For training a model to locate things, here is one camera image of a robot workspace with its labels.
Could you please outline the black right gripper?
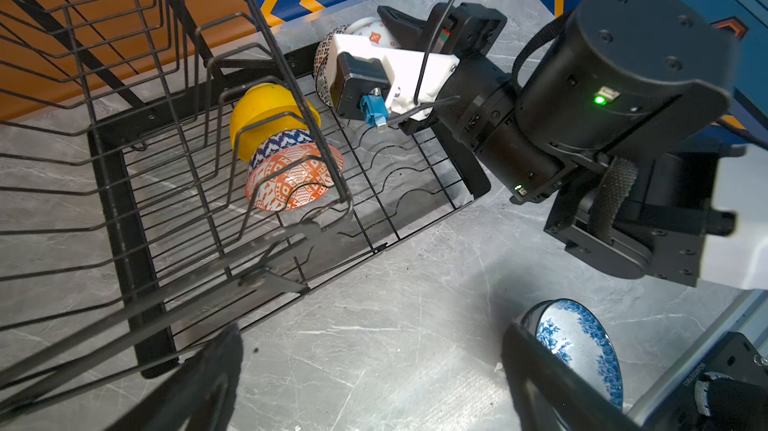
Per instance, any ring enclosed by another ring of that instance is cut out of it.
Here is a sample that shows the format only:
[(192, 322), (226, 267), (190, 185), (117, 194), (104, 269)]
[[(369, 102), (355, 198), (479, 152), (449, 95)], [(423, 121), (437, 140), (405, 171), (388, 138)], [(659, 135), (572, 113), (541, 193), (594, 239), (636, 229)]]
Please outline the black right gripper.
[(438, 39), (430, 52), (455, 55), (459, 59), (474, 54), (485, 56), (507, 24), (507, 17), (500, 11), (476, 3), (452, 6), (447, 17), (439, 23), (446, 9), (446, 3), (436, 4), (427, 21), (391, 6), (378, 6), (377, 13), (397, 41), (419, 41), (420, 51), (426, 50), (433, 30), (438, 27)]

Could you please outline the black white patterned bowl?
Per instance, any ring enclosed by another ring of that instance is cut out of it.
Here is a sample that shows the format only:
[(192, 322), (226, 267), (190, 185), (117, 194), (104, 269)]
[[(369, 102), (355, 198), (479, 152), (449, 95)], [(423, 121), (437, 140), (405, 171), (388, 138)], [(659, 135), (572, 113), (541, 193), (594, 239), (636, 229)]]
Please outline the black white patterned bowl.
[(326, 80), (326, 66), (328, 63), (330, 46), (333, 37), (337, 34), (345, 34), (348, 30), (348, 25), (342, 25), (331, 32), (329, 32), (325, 38), (318, 44), (314, 58), (313, 78), (315, 82), (315, 90), (320, 100), (329, 108), (333, 107), (332, 98), (330, 95), (329, 85)]

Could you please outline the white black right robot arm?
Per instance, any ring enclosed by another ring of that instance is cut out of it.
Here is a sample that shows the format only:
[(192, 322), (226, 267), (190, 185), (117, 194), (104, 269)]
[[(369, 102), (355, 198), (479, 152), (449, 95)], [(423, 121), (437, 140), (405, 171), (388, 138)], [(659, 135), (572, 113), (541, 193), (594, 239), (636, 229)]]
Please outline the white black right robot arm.
[(515, 205), (550, 201), (547, 234), (614, 277), (766, 288), (767, 146), (708, 133), (731, 102), (735, 29), (679, 0), (582, 0), (503, 71), (496, 10), (378, 15), (404, 49), (459, 58), (426, 123), (473, 194), (494, 176)]

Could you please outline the orange white patterned bowl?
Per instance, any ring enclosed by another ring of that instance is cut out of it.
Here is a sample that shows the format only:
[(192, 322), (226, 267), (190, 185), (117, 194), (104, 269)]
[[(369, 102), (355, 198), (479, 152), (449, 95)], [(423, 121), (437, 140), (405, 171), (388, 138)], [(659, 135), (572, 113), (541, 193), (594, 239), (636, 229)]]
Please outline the orange white patterned bowl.
[(249, 161), (246, 197), (266, 212), (290, 211), (323, 197), (334, 186), (306, 130), (281, 131), (260, 144)]

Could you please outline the blue white floral bowl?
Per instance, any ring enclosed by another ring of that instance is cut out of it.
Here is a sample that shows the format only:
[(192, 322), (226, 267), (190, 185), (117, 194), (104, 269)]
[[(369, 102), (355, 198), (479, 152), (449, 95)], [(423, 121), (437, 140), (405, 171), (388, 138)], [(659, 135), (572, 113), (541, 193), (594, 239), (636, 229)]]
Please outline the blue white floral bowl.
[(521, 325), (618, 409), (624, 387), (619, 359), (598, 318), (584, 305), (562, 298), (532, 307)]

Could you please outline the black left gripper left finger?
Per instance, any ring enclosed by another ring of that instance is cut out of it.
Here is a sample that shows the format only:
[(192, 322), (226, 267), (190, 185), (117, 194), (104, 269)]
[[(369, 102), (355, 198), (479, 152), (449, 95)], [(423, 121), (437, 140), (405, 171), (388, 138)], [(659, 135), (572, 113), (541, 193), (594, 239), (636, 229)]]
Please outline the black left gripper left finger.
[(244, 355), (239, 327), (228, 326), (111, 430), (226, 430)]

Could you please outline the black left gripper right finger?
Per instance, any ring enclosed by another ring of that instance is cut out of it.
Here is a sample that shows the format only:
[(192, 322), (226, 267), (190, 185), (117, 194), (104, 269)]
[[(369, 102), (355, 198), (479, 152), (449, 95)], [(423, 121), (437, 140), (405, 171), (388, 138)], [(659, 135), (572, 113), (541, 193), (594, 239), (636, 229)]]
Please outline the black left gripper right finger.
[(524, 430), (639, 428), (515, 322), (503, 336), (502, 364)]

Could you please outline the green white patterned bowl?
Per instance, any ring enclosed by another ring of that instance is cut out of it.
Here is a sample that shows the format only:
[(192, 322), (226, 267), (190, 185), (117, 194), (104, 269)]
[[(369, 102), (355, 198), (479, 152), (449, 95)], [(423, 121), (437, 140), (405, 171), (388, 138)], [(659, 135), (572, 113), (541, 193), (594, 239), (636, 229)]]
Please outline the green white patterned bowl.
[(376, 47), (394, 49), (400, 47), (397, 39), (378, 17), (359, 19), (348, 25), (344, 34), (365, 37)]

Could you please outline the yellow bowl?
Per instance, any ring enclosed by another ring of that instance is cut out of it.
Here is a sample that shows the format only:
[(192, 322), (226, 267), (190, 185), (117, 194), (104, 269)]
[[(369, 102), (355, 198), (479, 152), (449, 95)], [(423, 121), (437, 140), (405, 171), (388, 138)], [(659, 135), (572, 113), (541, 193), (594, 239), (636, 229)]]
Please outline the yellow bowl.
[(288, 137), (277, 147), (313, 143), (293, 94), (285, 87), (265, 83), (250, 88), (235, 105), (229, 123), (230, 143), (236, 157), (249, 162), (257, 149), (281, 132)]

